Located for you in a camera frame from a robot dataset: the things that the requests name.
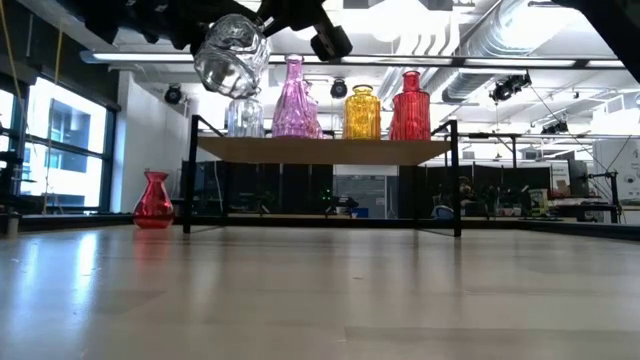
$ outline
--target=vase neck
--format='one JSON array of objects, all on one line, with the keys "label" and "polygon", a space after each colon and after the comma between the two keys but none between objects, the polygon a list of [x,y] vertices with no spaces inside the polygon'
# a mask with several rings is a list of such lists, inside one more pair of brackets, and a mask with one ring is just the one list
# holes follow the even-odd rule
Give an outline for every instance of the vase neck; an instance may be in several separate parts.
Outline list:
[{"label": "vase neck", "polygon": [[356,95],[370,95],[373,88],[369,85],[356,85],[353,87],[353,93]]},{"label": "vase neck", "polygon": [[409,71],[404,75],[403,91],[420,91],[420,73],[417,71]]},{"label": "vase neck", "polygon": [[302,56],[287,56],[287,81],[302,81]]}]

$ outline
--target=spotlight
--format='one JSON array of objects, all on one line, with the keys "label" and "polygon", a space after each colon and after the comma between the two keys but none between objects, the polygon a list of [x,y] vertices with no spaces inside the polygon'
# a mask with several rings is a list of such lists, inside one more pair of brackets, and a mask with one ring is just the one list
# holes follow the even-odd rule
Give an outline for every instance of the spotlight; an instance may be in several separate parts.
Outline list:
[{"label": "spotlight", "polygon": [[494,102],[507,101],[532,84],[529,73],[525,75],[511,75],[507,80],[496,83],[496,88],[489,94]]},{"label": "spotlight", "polygon": [[558,121],[550,126],[542,128],[542,135],[553,135],[553,134],[561,134],[568,133],[569,125],[566,121]]},{"label": "spotlight", "polygon": [[182,100],[182,91],[180,90],[180,84],[171,84],[169,89],[164,94],[164,101],[167,104],[178,105]]},{"label": "spotlight", "polygon": [[333,85],[331,86],[331,97],[334,99],[342,99],[347,96],[347,84],[345,84],[344,79],[334,79]]}]

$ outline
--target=red glass vase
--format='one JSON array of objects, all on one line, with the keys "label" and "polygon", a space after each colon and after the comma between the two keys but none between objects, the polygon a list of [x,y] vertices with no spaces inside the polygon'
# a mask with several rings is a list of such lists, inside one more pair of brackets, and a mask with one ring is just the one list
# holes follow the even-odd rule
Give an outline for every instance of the red glass vase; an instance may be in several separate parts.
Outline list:
[{"label": "red glass vase", "polygon": [[420,90],[420,73],[404,74],[404,89],[393,98],[391,140],[431,140],[429,94]]},{"label": "red glass vase", "polygon": [[149,183],[133,212],[133,222],[142,229],[165,229],[173,223],[173,204],[164,187],[169,174],[145,171],[144,176]]}]

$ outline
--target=yellow glass vase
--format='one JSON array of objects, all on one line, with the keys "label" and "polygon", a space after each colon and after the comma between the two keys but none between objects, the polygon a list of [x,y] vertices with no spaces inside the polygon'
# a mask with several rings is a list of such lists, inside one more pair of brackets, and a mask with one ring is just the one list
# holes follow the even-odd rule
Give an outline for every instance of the yellow glass vase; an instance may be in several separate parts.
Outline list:
[{"label": "yellow glass vase", "polygon": [[344,139],[380,140],[380,99],[369,85],[353,88],[345,102]]}]

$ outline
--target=wooden tabletop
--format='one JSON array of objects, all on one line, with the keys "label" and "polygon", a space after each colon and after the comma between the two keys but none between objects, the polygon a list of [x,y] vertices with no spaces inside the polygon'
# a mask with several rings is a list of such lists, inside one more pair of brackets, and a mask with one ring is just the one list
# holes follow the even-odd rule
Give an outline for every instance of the wooden tabletop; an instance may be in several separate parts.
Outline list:
[{"label": "wooden tabletop", "polygon": [[447,141],[198,137],[228,162],[263,164],[419,165],[451,149]]}]

